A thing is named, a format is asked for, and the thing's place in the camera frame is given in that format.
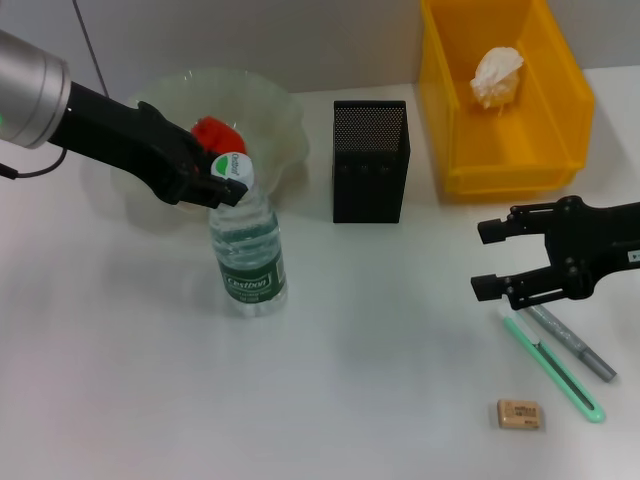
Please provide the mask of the red-orange toy orange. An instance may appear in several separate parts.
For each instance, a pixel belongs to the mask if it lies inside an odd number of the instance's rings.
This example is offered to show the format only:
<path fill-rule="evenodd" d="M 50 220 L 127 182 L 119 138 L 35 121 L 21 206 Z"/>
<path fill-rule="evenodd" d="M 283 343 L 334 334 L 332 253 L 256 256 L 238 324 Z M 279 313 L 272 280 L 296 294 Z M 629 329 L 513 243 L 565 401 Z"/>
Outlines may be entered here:
<path fill-rule="evenodd" d="M 215 154 L 247 153 L 241 135 L 214 117 L 206 116 L 199 119 L 191 128 L 191 133 L 206 152 Z"/>

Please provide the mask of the clear green-label water bottle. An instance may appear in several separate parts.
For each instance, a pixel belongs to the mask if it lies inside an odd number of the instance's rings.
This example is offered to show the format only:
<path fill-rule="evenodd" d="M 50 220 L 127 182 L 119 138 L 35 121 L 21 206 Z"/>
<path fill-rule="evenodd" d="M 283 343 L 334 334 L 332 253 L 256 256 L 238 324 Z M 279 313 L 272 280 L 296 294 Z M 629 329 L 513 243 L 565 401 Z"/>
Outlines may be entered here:
<path fill-rule="evenodd" d="M 235 307 L 246 317 L 270 315 L 287 298 L 287 282 L 277 216 L 255 180 L 249 156 L 220 155 L 211 173 L 247 187 L 236 206 L 209 211 L 213 249 L 223 284 Z"/>

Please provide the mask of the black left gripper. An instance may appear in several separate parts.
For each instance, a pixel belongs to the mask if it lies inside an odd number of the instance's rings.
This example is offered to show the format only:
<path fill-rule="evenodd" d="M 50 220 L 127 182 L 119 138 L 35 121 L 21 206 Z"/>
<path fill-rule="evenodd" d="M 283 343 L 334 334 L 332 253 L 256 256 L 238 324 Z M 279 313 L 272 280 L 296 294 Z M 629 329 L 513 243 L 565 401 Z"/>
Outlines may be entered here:
<path fill-rule="evenodd" d="M 75 82 L 49 142 L 125 171 L 163 202 L 235 207 L 249 188 L 209 174 L 214 154 L 153 106 L 130 108 Z"/>

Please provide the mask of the beige eraser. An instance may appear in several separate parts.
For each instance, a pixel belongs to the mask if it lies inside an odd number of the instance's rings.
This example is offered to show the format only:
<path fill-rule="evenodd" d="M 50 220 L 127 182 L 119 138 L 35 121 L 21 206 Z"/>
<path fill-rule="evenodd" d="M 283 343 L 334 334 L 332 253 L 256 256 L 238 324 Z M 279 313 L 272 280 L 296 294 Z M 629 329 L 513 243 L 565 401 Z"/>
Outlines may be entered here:
<path fill-rule="evenodd" d="M 542 425 L 541 408 L 535 401 L 500 399 L 498 424 L 504 429 L 536 430 Z"/>

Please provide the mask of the white paper ball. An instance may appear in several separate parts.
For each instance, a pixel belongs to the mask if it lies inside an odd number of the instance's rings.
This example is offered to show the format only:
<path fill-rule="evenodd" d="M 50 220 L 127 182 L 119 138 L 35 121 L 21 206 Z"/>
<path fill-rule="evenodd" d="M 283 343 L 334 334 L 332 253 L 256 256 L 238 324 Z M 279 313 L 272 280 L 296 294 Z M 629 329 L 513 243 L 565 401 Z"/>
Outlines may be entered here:
<path fill-rule="evenodd" d="M 511 47 L 489 50 L 478 64 L 470 86 L 475 100 L 484 108 L 502 108 L 515 100 L 524 65 L 520 53 Z"/>

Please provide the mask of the green utility knife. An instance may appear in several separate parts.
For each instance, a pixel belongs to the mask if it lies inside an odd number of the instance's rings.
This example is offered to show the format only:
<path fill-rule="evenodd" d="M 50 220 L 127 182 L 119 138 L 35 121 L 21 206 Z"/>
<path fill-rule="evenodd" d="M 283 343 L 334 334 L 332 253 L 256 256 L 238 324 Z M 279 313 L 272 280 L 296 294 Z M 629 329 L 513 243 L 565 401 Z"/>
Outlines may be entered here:
<path fill-rule="evenodd" d="M 542 338 L 526 323 L 524 317 L 507 304 L 498 307 L 506 330 L 518 341 L 567 399 L 591 423 L 601 424 L 606 415 L 602 406 L 566 368 Z"/>

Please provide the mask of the yellow plastic bin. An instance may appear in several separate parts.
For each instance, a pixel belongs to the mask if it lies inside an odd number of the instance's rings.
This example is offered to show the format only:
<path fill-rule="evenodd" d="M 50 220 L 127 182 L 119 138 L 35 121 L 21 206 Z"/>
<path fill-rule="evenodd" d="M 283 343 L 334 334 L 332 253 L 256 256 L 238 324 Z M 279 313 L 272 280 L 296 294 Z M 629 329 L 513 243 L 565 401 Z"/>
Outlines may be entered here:
<path fill-rule="evenodd" d="M 584 168 L 594 95 L 546 0 L 421 0 L 418 87 L 436 186 L 464 203 L 531 199 Z M 524 59 L 515 99 L 483 108 L 470 82 L 494 47 Z"/>

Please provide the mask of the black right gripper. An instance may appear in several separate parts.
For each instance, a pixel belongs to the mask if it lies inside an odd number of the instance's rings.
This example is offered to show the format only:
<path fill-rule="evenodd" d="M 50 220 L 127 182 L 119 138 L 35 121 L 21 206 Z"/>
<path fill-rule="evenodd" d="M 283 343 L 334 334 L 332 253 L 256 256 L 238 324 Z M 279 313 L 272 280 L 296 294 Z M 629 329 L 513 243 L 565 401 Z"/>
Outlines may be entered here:
<path fill-rule="evenodd" d="M 482 221 L 483 244 L 522 235 L 545 235 L 551 266 L 511 276 L 472 277 L 478 301 L 505 298 L 514 310 L 561 299 L 590 297 L 605 276 L 640 269 L 640 202 L 597 208 L 579 196 L 516 205 L 505 220 Z"/>

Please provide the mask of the pale green glass fruit bowl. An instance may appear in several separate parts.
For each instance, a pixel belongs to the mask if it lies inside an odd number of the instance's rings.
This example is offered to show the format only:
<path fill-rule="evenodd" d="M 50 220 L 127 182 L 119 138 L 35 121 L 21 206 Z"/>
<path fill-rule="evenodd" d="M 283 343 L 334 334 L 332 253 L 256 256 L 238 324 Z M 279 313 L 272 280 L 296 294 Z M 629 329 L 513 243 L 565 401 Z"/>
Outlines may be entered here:
<path fill-rule="evenodd" d="M 255 167 L 256 180 L 271 194 L 284 172 L 305 162 L 309 141 L 303 108 L 274 82 L 246 70 L 204 68 L 157 79 L 133 94 L 129 104 L 143 101 L 185 130 L 206 116 L 240 134 Z M 207 210 L 180 203 L 167 205 L 132 175 L 111 172 L 113 188 L 124 199 L 129 223 L 155 234 L 166 234 L 191 222 L 203 223 Z"/>

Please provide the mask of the grey marker pen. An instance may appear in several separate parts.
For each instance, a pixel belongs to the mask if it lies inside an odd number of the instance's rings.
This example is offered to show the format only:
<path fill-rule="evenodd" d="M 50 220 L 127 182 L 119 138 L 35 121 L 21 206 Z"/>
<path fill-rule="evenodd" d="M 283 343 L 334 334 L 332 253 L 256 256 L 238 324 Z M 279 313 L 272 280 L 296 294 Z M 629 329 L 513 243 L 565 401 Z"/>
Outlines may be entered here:
<path fill-rule="evenodd" d="M 544 306 L 529 306 L 525 311 L 602 381 L 610 383 L 617 376 L 617 372 L 609 364 Z"/>

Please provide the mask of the black mesh pen holder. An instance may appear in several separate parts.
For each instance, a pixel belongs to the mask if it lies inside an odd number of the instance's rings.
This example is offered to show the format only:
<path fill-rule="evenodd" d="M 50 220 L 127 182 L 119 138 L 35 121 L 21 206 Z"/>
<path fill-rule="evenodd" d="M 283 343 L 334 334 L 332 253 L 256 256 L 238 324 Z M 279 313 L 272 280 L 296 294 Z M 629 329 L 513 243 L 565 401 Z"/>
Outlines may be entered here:
<path fill-rule="evenodd" d="M 397 224 L 411 153 L 406 103 L 336 101 L 333 113 L 333 222 Z"/>

